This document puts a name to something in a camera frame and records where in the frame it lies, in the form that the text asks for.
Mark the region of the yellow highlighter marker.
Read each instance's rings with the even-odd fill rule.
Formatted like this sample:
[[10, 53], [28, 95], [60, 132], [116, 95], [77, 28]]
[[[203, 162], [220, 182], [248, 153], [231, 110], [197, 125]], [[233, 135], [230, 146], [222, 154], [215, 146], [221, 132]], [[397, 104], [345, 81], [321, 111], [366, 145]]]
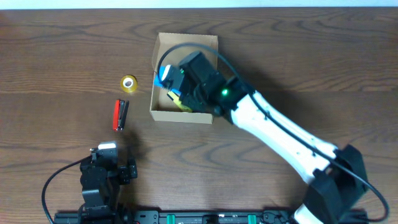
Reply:
[[167, 96], [173, 101], [173, 103], [183, 112], [191, 113], [192, 109], [183, 105], [180, 101], [180, 97], [173, 91], [169, 91]]

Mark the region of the brown cardboard box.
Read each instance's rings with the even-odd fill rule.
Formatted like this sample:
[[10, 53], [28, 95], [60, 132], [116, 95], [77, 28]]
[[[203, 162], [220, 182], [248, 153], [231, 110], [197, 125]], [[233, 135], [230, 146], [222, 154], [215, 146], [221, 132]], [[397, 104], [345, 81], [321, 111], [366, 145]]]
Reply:
[[[218, 50], [218, 36], [216, 35], [199, 35], [199, 34], [178, 34], [178, 33], [158, 33], [152, 54], [152, 67], [157, 68], [161, 56], [171, 47], [193, 42], [209, 46], [211, 49]], [[181, 47], [173, 50], [162, 61], [162, 65], [168, 64], [178, 65], [178, 63], [190, 53], [200, 50], [199, 47]], [[167, 96], [168, 91], [160, 86], [152, 86], [152, 94], [150, 100], [150, 113], [154, 121], [171, 121], [181, 123], [198, 123], [211, 124], [213, 115], [209, 113], [183, 112], [171, 99]]]

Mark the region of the red black stapler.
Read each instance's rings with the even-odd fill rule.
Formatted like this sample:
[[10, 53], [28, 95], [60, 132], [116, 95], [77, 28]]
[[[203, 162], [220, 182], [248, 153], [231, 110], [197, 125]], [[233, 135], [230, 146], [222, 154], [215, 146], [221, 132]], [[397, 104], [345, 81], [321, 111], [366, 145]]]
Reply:
[[129, 101], [116, 100], [113, 113], [113, 130], [122, 131], [125, 126]]

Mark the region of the yellow tape roll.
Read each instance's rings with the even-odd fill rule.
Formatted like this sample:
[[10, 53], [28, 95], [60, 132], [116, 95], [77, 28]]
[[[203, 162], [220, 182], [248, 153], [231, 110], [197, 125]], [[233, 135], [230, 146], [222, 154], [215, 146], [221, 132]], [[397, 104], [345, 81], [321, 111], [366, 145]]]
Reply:
[[120, 81], [122, 91], [132, 93], [137, 89], [137, 80], [132, 75], [125, 75]]

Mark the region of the blue plastic tray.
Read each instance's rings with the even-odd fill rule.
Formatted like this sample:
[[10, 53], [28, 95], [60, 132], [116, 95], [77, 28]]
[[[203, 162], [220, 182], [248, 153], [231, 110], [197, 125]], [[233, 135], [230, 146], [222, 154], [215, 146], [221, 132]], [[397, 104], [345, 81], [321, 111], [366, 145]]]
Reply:
[[[159, 72], [160, 72], [161, 75], [164, 73], [165, 68], [166, 68], [166, 66], [163, 66], [163, 65], [160, 67]], [[154, 85], [163, 88], [163, 85], [161, 84], [161, 82], [160, 82], [160, 80], [159, 80], [158, 74], [155, 74]], [[174, 92], [174, 93], [177, 94], [177, 95], [180, 95], [180, 94], [181, 94], [180, 91], [178, 91], [177, 89], [174, 89], [174, 88], [171, 89], [171, 91]]]

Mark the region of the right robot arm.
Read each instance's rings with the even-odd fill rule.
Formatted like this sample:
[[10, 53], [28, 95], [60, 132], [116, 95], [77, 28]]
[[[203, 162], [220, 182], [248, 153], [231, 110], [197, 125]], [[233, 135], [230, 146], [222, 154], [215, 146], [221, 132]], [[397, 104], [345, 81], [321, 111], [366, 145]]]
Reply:
[[226, 79], [195, 51], [177, 66], [158, 67], [164, 88], [176, 90], [184, 106], [222, 116], [252, 134], [287, 161], [308, 184], [294, 223], [369, 223], [353, 205], [369, 190], [362, 154], [310, 134], [278, 112], [239, 74]]

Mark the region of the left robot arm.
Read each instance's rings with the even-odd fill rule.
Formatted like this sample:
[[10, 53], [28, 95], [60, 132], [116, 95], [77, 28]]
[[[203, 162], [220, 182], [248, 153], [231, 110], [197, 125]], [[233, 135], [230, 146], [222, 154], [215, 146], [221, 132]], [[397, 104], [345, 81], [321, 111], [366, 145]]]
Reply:
[[83, 163], [80, 170], [87, 218], [99, 220], [116, 217], [120, 211], [120, 186], [137, 178], [135, 158], [132, 157], [126, 165], [119, 166], [116, 156], [95, 156], [91, 161]]

